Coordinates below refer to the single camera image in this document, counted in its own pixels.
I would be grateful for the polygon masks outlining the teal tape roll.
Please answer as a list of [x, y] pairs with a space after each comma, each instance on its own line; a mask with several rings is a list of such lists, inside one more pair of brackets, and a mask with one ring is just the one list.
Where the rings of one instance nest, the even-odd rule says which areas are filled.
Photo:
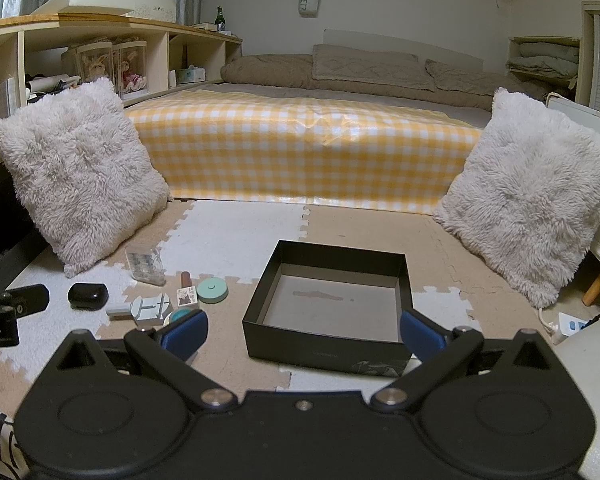
[[194, 312], [193, 308], [177, 308], [170, 312], [166, 318], [163, 320], [163, 325], [168, 326], [171, 323], [175, 323], [176, 321], [184, 318], [184, 316], [189, 315], [189, 313]]

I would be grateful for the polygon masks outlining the white watch repair tool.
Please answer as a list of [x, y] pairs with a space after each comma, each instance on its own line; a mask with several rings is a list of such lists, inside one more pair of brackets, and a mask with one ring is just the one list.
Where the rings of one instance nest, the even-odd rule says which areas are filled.
[[138, 296], [128, 304], [105, 308], [110, 320], [132, 320], [139, 328], [161, 326], [170, 313], [171, 300], [167, 294], [155, 297]]

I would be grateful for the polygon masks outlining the brown gel polish bottle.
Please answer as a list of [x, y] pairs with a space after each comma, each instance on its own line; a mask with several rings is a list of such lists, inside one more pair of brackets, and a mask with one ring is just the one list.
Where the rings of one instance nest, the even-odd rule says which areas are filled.
[[198, 304], [196, 287], [188, 271], [180, 273], [180, 287], [176, 290], [176, 305], [179, 308], [194, 308]]

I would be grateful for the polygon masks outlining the clear plastic blister case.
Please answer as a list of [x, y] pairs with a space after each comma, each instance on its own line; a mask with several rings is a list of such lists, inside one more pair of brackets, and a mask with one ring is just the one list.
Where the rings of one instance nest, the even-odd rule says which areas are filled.
[[166, 284], [166, 274], [159, 253], [151, 250], [127, 250], [125, 252], [130, 273], [135, 281], [154, 286]]

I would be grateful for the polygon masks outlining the black cardboard box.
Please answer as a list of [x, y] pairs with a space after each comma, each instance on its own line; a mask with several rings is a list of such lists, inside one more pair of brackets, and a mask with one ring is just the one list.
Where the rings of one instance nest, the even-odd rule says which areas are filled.
[[412, 305], [402, 254], [280, 240], [242, 329], [253, 359], [398, 378], [411, 359], [400, 317]]

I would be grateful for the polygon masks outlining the white power strip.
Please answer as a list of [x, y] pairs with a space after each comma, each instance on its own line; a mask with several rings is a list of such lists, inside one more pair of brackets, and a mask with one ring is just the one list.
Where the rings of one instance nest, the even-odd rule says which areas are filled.
[[573, 315], [559, 312], [555, 321], [550, 322], [544, 318], [544, 310], [538, 310], [538, 318], [544, 330], [550, 336], [552, 344], [560, 344], [574, 334], [579, 333], [588, 325], [588, 321], [576, 318]]

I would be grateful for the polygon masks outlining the left fluffy white cushion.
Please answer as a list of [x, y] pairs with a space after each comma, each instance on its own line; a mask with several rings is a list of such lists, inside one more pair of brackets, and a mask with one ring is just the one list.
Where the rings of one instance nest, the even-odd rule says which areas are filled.
[[0, 119], [0, 156], [69, 278], [115, 252], [171, 197], [107, 78]]

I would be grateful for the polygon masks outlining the fluffy white cushion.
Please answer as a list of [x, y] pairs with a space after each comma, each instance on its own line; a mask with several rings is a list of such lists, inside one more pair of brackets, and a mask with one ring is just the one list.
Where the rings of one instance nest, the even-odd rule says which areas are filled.
[[499, 88], [434, 220], [532, 307], [552, 306], [600, 227], [600, 133]]
[[0, 119], [0, 156], [69, 278], [115, 252], [171, 197], [107, 78]]

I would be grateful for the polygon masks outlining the right fluffy white cushion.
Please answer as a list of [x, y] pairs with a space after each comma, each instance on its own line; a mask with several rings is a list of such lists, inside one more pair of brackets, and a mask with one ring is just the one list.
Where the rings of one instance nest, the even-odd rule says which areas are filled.
[[532, 307], [552, 306], [600, 227], [600, 133], [499, 88], [434, 220]]

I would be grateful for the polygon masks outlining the yellow checkered bed cover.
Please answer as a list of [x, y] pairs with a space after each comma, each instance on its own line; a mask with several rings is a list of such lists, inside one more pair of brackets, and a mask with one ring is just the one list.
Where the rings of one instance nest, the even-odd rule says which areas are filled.
[[437, 110], [182, 91], [126, 111], [177, 198], [431, 214], [482, 130]]

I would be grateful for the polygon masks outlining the brown duvet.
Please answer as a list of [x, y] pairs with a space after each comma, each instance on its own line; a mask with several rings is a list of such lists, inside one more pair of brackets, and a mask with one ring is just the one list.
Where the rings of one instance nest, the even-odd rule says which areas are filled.
[[468, 72], [434, 60], [424, 64], [409, 62], [399, 67], [377, 61], [347, 61], [341, 56], [250, 55], [223, 66], [221, 76], [230, 84], [363, 93], [482, 110], [491, 109], [499, 88], [537, 100], [547, 95], [539, 84], [530, 81]]

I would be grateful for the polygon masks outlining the wooden shelf unit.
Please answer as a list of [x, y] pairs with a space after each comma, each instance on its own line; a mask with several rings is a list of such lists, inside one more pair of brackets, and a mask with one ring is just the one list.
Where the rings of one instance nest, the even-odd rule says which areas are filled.
[[185, 89], [181, 68], [217, 84], [242, 53], [240, 39], [204, 27], [111, 14], [34, 14], [0, 19], [0, 118], [39, 96], [107, 78], [124, 106]]

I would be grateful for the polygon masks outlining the brown pillow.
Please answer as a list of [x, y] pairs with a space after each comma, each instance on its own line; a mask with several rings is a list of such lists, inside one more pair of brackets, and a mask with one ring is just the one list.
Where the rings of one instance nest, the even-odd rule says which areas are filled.
[[411, 90], [437, 89], [419, 58], [411, 53], [316, 44], [312, 60], [312, 76], [317, 80], [381, 84]]

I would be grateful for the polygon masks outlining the folded grey blankets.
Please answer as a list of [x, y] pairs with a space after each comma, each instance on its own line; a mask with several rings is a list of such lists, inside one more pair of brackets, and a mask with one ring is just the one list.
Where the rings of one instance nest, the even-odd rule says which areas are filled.
[[507, 68], [516, 73], [553, 80], [571, 80], [577, 76], [580, 49], [576, 44], [551, 41], [514, 41]]

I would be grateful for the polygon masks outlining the green glass bottle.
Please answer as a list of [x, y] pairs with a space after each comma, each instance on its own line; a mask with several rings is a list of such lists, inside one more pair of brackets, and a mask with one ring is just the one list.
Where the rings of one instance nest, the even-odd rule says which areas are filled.
[[226, 31], [226, 21], [224, 18], [224, 13], [223, 13], [223, 8], [222, 6], [219, 6], [216, 9], [216, 17], [215, 17], [215, 26], [216, 26], [216, 30], [218, 32], [225, 32]]

